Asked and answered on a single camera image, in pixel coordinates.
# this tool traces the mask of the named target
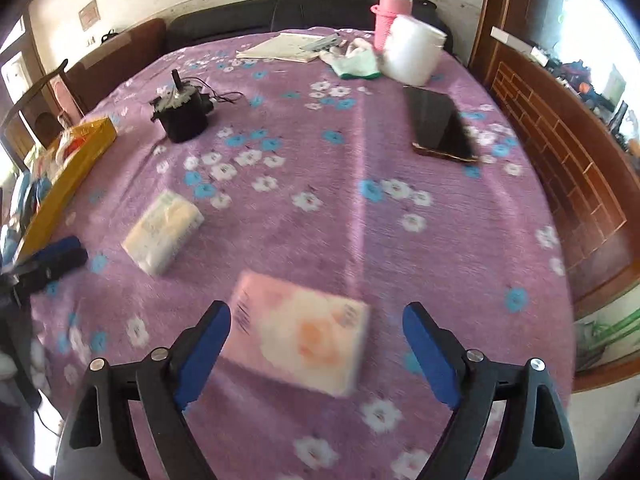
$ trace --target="pink bottle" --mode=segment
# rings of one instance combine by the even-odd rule
[[[373,46],[376,50],[385,47],[386,37],[398,14],[411,15],[414,3],[411,0],[380,0],[379,4],[371,7],[371,11],[376,15],[376,30]]]

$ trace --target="yellow tray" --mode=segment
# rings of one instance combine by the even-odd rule
[[[51,190],[42,201],[40,209],[31,219],[18,249],[14,261],[19,262],[30,254],[47,245],[53,231],[58,225],[60,215],[71,200],[82,181],[88,175],[95,161],[116,140],[116,129],[109,118],[98,119],[89,123],[74,126],[73,130],[84,133],[86,141],[66,168],[57,176]],[[57,138],[49,150],[57,150],[60,138]]]

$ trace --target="smartphone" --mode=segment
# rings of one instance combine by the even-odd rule
[[[456,105],[449,96],[405,86],[404,97],[414,129],[412,147],[415,153],[458,162],[478,160]]]

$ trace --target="metal screw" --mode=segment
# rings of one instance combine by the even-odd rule
[[[152,361],[163,361],[169,355],[169,351],[166,348],[156,348],[151,352]]]
[[[545,369],[545,362],[542,359],[532,359],[531,368],[541,372],[542,370]]]
[[[479,363],[484,359],[484,354],[481,351],[472,348],[471,350],[466,351],[466,358],[474,363]]]
[[[104,359],[102,359],[101,357],[94,359],[93,361],[91,361],[91,364],[89,364],[89,368],[94,372],[102,370],[104,368]]]

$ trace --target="table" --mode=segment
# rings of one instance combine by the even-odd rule
[[[566,401],[574,338],[561,250],[536,175],[484,89],[443,54],[427,88],[452,97],[482,161],[420,156],[399,83],[339,80],[320,60],[234,59],[270,36],[167,54],[89,115],[108,114],[118,139],[55,238],[76,234],[90,261],[33,298],[61,413],[92,357],[118,364],[170,345],[212,300],[230,297],[243,269],[363,300],[372,315],[348,399],[218,360],[186,420],[220,479],[415,478],[450,413],[402,336],[411,301],[493,360],[542,358]],[[220,105],[201,136],[171,144],[148,102],[172,68],[246,99]],[[193,200],[205,221],[152,278],[120,243],[163,189]],[[473,478],[495,443],[495,406]],[[149,473],[162,478],[142,420],[134,410]]]

